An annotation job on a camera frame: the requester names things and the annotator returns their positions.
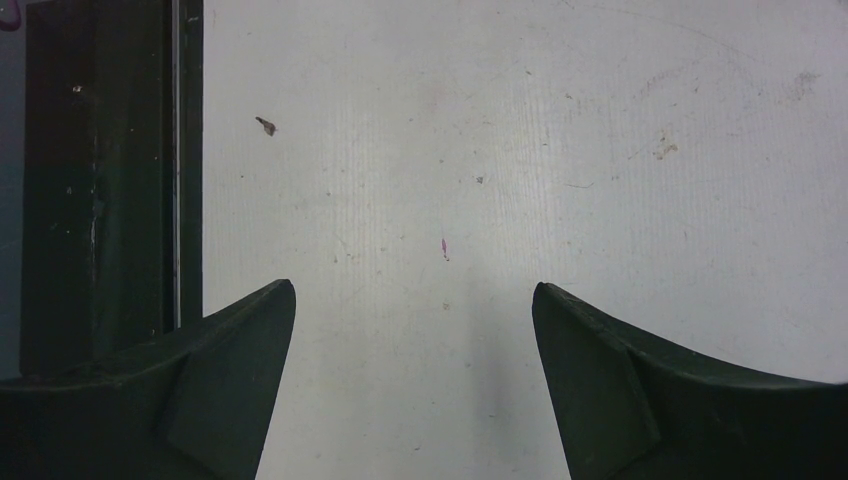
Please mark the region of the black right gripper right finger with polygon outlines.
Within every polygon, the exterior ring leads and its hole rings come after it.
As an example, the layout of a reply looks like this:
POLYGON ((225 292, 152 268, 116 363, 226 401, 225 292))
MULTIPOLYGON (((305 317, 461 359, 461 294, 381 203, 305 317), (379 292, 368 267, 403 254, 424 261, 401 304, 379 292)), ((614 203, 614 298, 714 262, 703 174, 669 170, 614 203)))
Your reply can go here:
POLYGON ((574 479, 843 479, 847 388, 685 348, 551 283, 532 319, 574 479))

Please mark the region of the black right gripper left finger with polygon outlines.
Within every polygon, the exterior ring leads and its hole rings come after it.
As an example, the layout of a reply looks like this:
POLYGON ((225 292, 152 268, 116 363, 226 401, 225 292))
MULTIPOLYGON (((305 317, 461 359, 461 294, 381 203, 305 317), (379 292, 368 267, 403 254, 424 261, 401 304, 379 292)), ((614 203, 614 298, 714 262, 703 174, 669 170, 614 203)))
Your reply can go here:
POLYGON ((1 385, 5 479, 252 479, 293 333, 276 280, 197 323, 1 385))

